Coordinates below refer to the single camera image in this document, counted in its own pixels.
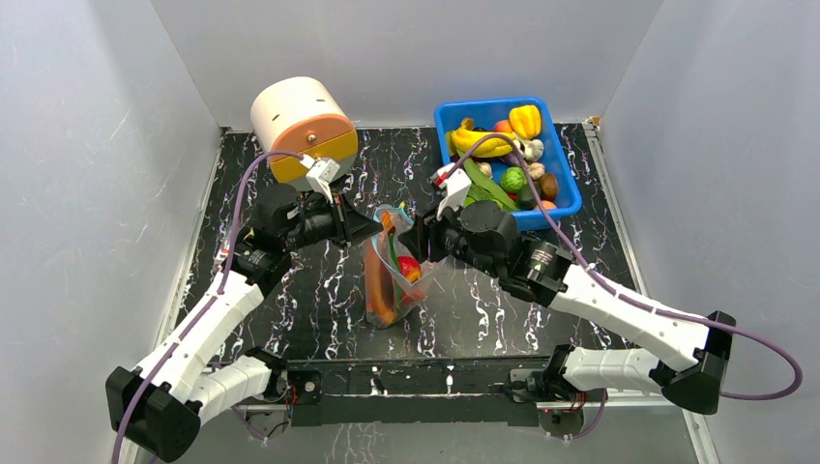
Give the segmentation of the green bean pod toy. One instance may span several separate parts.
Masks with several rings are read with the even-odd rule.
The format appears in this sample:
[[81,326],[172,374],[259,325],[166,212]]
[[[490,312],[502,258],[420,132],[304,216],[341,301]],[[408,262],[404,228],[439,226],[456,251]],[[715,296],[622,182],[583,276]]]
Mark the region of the green bean pod toy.
[[[393,270],[396,271],[397,274],[400,276],[400,272],[398,270],[398,265],[397,265],[397,262],[396,262],[396,259],[398,258],[398,256],[397,256],[397,253],[396,253],[396,250],[395,250],[395,231],[394,231],[394,229],[392,229],[391,231],[388,232],[387,242],[388,242],[388,246],[389,246],[390,259],[391,259],[391,264],[392,264]],[[403,292],[400,284],[398,283],[398,278],[397,277],[394,277],[394,292],[395,292],[395,294],[394,294],[395,311],[399,311],[400,306],[401,306],[401,301],[402,301],[402,298],[404,296],[404,292]]]

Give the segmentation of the red tomato toy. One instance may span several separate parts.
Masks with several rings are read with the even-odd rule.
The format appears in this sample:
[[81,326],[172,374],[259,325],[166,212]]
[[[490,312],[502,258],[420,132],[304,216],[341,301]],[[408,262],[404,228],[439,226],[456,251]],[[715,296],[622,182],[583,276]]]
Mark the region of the red tomato toy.
[[424,276],[421,264],[412,256],[398,256],[396,262],[400,274],[410,284],[416,283]]

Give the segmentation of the clear zip top bag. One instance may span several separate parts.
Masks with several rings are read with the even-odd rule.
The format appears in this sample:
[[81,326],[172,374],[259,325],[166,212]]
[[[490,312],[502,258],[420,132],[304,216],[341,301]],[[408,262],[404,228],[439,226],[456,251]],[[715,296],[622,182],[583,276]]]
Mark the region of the clear zip top bag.
[[365,242],[366,319],[372,326],[386,329],[426,299],[444,263],[422,263],[399,242],[399,235],[413,225],[402,209],[381,205],[373,219],[381,223],[383,231]]

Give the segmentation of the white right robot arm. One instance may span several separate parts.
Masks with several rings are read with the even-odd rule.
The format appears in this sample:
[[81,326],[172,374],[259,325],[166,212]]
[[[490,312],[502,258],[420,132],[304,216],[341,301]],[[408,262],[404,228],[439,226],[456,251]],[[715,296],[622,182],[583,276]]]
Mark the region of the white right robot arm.
[[660,394],[701,415],[717,412],[732,344],[731,334],[718,325],[733,326],[732,317],[718,311],[701,317],[642,302],[628,288],[591,277],[561,247],[521,234],[513,217],[491,201],[431,211],[398,239],[420,262],[452,257],[495,278],[516,299],[586,319],[635,345],[560,345],[544,371],[512,381],[513,396],[568,400],[612,389]]

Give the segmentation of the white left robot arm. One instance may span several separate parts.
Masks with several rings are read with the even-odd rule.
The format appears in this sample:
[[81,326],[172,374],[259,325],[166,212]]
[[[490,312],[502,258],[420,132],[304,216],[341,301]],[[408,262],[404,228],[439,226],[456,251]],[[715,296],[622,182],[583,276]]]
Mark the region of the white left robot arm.
[[301,195],[277,184],[264,192],[248,219],[234,218],[225,260],[184,321],[135,367],[115,368],[105,381],[112,462],[124,441],[165,462],[179,459],[203,424],[243,400],[277,402],[287,394],[287,363],[256,347],[205,374],[226,338],[261,306],[290,271],[293,252],[320,242],[360,244],[381,232],[337,192]]

